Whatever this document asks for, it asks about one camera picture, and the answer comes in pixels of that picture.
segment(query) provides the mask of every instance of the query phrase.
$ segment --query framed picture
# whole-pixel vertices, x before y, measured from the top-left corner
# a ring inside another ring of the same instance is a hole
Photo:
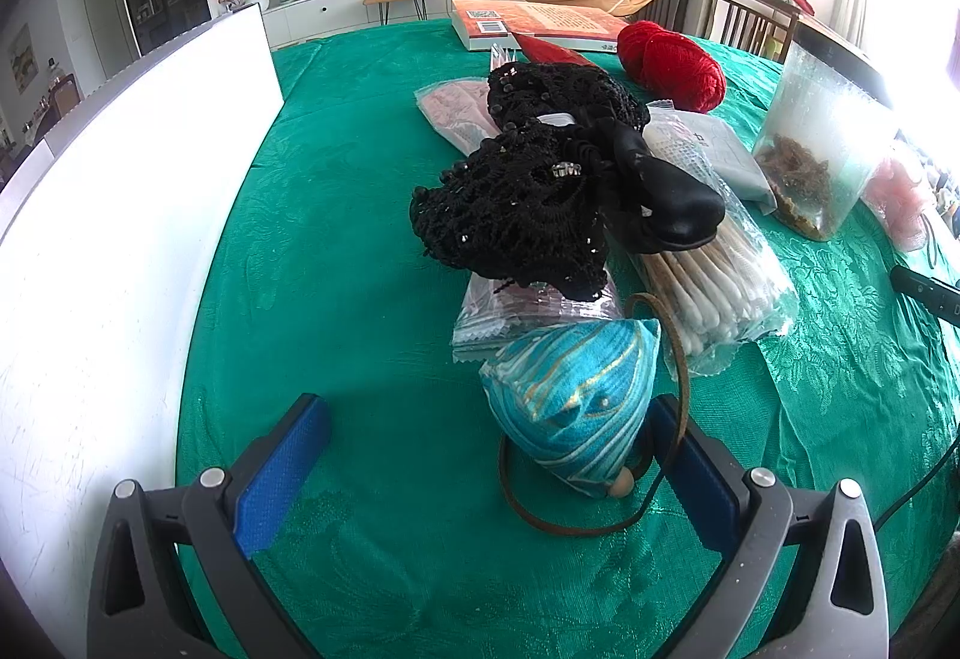
[[[34,44],[30,40],[30,28],[24,23],[23,28],[13,38],[7,48],[10,54],[10,68],[13,70],[13,79],[16,81],[16,90],[24,92],[32,79],[37,76],[37,58],[34,56]]]

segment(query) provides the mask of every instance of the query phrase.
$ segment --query clear plastic box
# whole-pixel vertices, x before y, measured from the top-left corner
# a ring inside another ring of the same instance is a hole
[[[776,216],[808,239],[830,239],[897,128],[882,78],[862,54],[828,29],[800,25],[754,145]]]

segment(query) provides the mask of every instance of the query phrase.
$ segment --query turquoise fabric bag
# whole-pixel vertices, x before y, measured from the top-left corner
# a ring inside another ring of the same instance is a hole
[[[589,496],[607,496],[647,413],[658,320],[537,329],[480,369],[507,437],[536,463]]]

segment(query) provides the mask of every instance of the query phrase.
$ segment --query chair back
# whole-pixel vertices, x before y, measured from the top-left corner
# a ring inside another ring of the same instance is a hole
[[[760,55],[769,39],[781,43],[773,60],[784,63],[793,34],[803,10],[786,0],[711,0],[709,25],[704,37],[712,39],[717,9],[725,4],[727,13],[723,18],[723,30],[715,41]]]

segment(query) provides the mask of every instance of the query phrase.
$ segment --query red decoration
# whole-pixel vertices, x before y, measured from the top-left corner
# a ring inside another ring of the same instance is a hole
[[[693,40],[651,20],[624,28],[617,40],[624,71],[678,110],[709,112],[727,94],[720,65]]]
[[[529,34],[514,34],[517,44],[527,56],[531,64],[580,64],[585,67],[596,66],[592,61],[587,60],[579,54],[566,47],[560,47],[552,42],[544,42],[543,39],[530,36]]]

